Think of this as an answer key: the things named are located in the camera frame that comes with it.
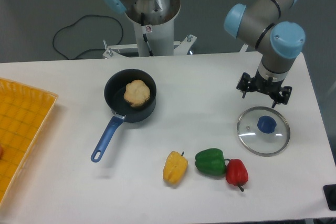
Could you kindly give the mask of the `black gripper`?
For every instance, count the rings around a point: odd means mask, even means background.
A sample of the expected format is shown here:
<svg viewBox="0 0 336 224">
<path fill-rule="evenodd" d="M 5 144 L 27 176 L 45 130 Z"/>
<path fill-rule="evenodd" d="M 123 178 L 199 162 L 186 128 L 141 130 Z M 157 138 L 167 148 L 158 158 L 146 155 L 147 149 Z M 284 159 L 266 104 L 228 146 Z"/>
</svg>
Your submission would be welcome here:
<svg viewBox="0 0 336 224">
<path fill-rule="evenodd" d="M 242 93 L 242 98 L 249 92 L 259 92 L 270 96 L 273 100 L 272 108 L 277 104 L 287 105 L 291 96 L 292 87 L 281 87 L 282 81 L 273 81 L 272 78 L 264 79 L 262 76 L 251 77 L 248 73 L 244 72 L 238 81 L 236 89 Z"/>
</svg>

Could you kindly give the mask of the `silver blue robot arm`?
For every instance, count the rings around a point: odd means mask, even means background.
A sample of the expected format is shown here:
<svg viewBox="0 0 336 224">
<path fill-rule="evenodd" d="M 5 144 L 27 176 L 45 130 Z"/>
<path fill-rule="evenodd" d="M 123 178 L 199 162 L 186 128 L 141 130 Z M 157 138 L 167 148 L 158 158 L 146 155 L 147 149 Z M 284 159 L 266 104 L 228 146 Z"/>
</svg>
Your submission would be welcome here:
<svg viewBox="0 0 336 224">
<path fill-rule="evenodd" d="M 140 56 L 170 56 L 187 53 L 194 39 L 174 44 L 174 20 L 180 0 L 104 0 L 116 13 L 126 14 L 133 23 Z M 243 94 L 259 92 L 274 104 L 287 104 L 292 88 L 282 85 L 306 36 L 296 23 L 280 22 L 280 17 L 297 0 L 256 0 L 253 5 L 236 4 L 224 20 L 224 29 L 262 55 L 255 76 L 244 73 L 237 85 Z"/>
</svg>

